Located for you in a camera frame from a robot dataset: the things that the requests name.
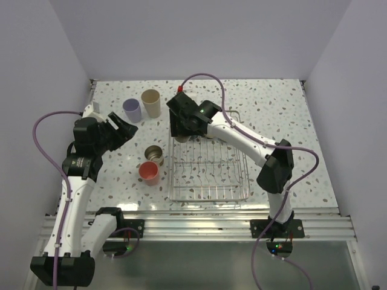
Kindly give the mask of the small grey-green mug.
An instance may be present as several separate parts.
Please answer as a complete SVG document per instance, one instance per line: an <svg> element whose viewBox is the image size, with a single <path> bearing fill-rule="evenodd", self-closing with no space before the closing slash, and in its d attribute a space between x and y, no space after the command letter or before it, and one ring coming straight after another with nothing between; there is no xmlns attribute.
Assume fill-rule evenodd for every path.
<svg viewBox="0 0 387 290"><path fill-rule="evenodd" d="M190 139L190 136L177 136L175 137L175 141L178 143L186 143Z"/></svg>

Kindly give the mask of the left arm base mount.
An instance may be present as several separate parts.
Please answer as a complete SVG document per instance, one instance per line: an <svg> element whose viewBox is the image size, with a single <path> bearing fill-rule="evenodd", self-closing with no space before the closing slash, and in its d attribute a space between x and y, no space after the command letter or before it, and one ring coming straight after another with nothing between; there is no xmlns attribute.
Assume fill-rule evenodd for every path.
<svg viewBox="0 0 387 290"><path fill-rule="evenodd" d="M144 219L125 219L121 226L112 232L109 238L141 239L145 230Z"/></svg>

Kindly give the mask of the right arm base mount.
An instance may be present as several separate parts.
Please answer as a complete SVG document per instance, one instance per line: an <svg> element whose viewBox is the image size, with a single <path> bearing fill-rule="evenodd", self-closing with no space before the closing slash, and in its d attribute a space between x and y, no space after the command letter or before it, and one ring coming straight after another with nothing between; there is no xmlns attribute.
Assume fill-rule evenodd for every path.
<svg viewBox="0 0 387 290"><path fill-rule="evenodd" d="M252 238L257 239L265 230L269 222L269 219L250 220L250 232ZM262 238L267 239L286 239L291 237L297 239L305 237L304 226L300 219L291 219L284 224L274 222L273 225L262 235Z"/></svg>

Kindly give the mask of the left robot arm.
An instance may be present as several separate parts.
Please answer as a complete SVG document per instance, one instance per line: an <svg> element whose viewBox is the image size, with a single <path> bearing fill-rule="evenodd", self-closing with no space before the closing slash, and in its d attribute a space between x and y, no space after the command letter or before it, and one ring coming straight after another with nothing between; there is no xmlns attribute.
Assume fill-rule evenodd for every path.
<svg viewBox="0 0 387 290"><path fill-rule="evenodd" d="M35 141L41 154L62 176L62 193L51 236L42 255L34 256L30 263L32 272L45 285L54 289L87 287L94 276L96 255L110 236L130 232L141 238L136 228L126 226L118 207L100 208L88 231L82 231L87 203L103 165L102 156L121 148L137 131L137 126L113 112L107 119L84 112L74 123L74 140L61 165Z"/></svg>

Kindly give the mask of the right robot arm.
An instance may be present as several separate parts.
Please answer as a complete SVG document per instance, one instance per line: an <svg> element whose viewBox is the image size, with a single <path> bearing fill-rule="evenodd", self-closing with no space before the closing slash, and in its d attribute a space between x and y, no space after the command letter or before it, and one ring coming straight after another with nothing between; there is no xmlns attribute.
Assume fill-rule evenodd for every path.
<svg viewBox="0 0 387 290"><path fill-rule="evenodd" d="M256 179L260 188L268 193L270 206L269 229L272 235L283 237L291 230L293 209L285 197L294 168L291 144L283 139L276 142L246 128L230 118L220 106L205 100L196 104L184 92L177 93L166 105L169 108L171 135L177 137L213 137L235 147L261 168Z"/></svg>

